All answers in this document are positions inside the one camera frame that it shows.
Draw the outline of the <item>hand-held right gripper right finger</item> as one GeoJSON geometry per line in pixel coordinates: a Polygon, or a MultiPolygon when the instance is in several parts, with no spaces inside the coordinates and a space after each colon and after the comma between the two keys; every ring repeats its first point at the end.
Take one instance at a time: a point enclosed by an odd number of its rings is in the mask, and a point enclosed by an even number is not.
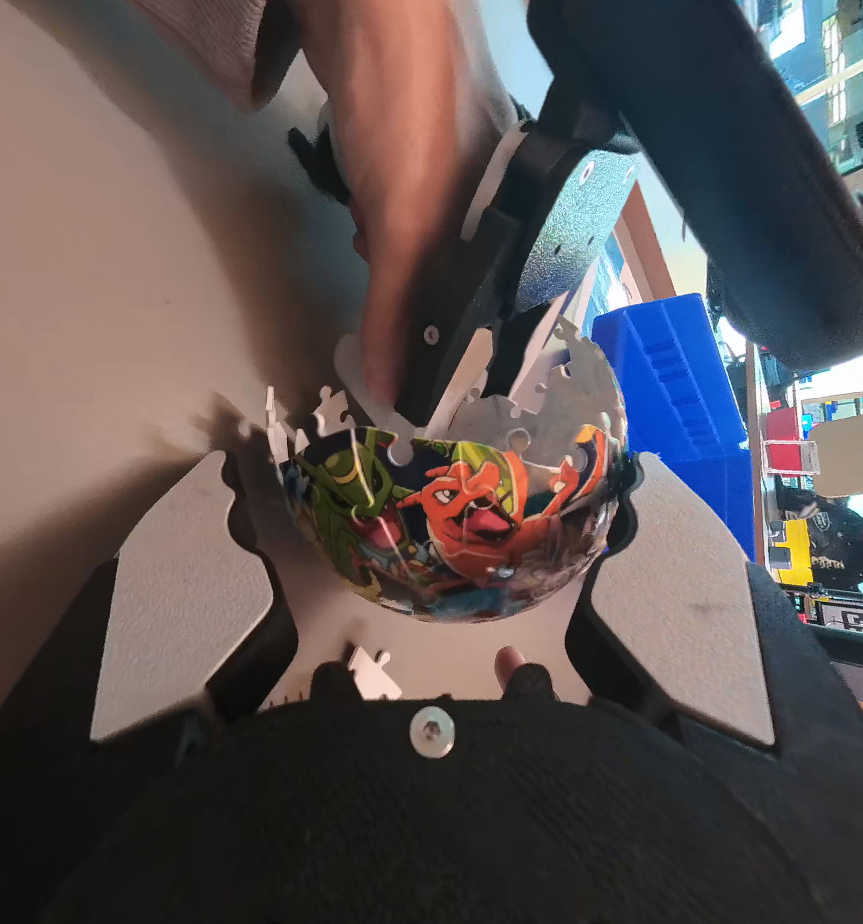
{"type": "Polygon", "coordinates": [[[749,559],[653,454],[634,454],[624,471],[607,549],[587,572],[564,646],[592,695],[651,722],[677,713],[774,745],[749,559]]]}

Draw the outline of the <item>colourful puzzle ball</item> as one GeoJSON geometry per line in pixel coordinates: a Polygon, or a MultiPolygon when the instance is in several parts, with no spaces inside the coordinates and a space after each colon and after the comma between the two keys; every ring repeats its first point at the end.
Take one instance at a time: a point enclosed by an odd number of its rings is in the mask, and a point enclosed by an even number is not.
{"type": "Polygon", "coordinates": [[[356,426],[323,392],[292,430],[275,389],[264,422],[276,486],[300,539],[364,600],[427,622],[523,613],[605,552],[629,467],[627,420],[601,349],[567,318],[568,358],[539,410],[471,389],[445,429],[356,426]]]}

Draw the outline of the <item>blue plastic bin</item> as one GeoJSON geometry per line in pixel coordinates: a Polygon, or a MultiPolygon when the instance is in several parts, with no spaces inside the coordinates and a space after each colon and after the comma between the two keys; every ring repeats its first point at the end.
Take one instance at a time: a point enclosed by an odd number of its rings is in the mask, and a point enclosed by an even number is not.
{"type": "Polygon", "coordinates": [[[620,384],[631,451],[659,456],[754,559],[748,431],[702,296],[609,311],[589,338],[620,384]]]}

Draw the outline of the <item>person's left hand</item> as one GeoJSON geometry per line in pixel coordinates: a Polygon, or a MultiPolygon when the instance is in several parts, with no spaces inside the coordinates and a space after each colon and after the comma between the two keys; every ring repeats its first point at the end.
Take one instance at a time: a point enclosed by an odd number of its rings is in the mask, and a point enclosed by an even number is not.
{"type": "Polygon", "coordinates": [[[516,109],[478,2],[295,3],[301,47],[326,91],[368,265],[360,327],[371,393],[393,403],[410,305],[464,218],[516,109]]]}

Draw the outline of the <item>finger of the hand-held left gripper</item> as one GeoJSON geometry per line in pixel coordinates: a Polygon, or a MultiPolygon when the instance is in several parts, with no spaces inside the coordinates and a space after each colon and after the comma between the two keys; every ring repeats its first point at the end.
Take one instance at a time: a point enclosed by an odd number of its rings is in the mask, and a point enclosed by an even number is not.
{"type": "Polygon", "coordinates": [[[493,332],[478,329],[457,369],[444,390],[443,397],[421,436],[429,439],[444,438],[461,406],[474,390],[481,392],[488,377],[488,367],[494,355],[493,332]]]}
{"type": "Polygon", "coordinates": [[[570,291],[566,291],[498,326],[494,332],[493,356],[486,369],[484,398],[515,396],[553,335],[570,296],[570,291]]]}

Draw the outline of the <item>storage shelving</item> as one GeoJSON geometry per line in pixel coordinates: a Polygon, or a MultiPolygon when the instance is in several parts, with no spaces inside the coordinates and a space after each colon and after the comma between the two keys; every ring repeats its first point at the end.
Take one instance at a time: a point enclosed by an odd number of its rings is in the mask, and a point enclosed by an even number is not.
{"type": "Polygon", "coordinates": [[[843,175],[863,170],[863,1],[738,1],[843,175]]]}

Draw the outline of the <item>grey puzzle piece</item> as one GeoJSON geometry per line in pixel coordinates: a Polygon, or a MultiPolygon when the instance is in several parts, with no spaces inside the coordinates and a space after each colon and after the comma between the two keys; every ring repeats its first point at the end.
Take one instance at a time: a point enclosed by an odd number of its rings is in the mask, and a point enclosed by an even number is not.
{"type": "Polygon", "coordinates": [[[389,651],[371,653],[360,645],[353,647],[346,667],[363,700],[398,700],[402,697],[401,687],[386,672],[390,661],[389,651]]]}

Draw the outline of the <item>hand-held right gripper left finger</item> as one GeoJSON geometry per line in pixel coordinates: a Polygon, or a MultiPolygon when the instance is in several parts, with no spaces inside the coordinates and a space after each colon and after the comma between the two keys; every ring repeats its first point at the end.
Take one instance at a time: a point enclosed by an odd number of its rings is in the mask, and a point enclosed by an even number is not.
{"type": "Polygon", "coordinates": [[[92,741],[190,711],[240,721],[264,708],[286,674],[299,633],[246,501],[235,457],[214,451],[124,541],[92,741]]]}

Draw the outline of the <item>black bar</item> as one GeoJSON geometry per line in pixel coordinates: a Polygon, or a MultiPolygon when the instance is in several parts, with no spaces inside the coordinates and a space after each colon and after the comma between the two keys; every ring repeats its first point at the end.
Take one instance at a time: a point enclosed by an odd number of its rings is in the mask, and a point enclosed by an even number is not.
{"type": "Polygon", "coordinates": [[[863,668],[863,632],[818,625],[809,628],[830,661],[863,668]]]}

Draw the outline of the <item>beige and black panel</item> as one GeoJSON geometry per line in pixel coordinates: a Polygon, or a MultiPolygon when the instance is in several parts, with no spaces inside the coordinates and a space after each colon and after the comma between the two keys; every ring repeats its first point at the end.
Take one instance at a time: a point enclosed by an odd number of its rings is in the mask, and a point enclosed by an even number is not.
{"type": "Polygon", "coordinates": [[[809,436],[820,468],[814,490],[827,498],[863,494],[863,414],[819,423],[809,436]]]}

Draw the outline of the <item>red box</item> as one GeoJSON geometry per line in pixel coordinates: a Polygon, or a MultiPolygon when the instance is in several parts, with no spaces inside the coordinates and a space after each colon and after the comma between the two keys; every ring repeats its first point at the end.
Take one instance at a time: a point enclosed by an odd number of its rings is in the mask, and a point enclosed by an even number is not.
{"type": "Polygon", "coordinates": [[[796,408],[773,409],[765,417],[763,471],[782,477],[820,474],[818,446],[805,439],[802,415],[796,408]]]}

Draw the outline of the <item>yellow object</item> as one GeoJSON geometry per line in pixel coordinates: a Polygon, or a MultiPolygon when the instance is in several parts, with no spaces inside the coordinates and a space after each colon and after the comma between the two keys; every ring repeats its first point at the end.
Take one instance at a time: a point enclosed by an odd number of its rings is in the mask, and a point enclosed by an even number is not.
{"type": "Polygon", "coordinates": [[[806,519],[774,520],[769,526],[769,568],[782,585],[805,587],[814,581],[806,519]]]}

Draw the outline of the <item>brown wooden board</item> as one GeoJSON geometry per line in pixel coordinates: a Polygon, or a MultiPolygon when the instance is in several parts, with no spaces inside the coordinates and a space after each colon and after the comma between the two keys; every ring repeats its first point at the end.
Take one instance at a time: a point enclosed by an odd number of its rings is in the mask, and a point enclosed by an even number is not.
{"type": "Polygon", "coordinates": [[[640,302],[676,296],[672,276],[637,182],[623,205],[614,227],[614,237],[640,302]]]}

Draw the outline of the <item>person's right hand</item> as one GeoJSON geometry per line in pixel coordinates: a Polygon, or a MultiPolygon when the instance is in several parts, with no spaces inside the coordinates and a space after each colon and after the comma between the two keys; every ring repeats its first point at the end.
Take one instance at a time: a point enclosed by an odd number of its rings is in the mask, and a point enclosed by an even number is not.
{"type": "Polygon", "coordinates": [[[495,677],[502,691],[502,699],[513,699],[522,694],[526,663],[523,654],[514,646],[504,646],[496,653],[495,677]]]}

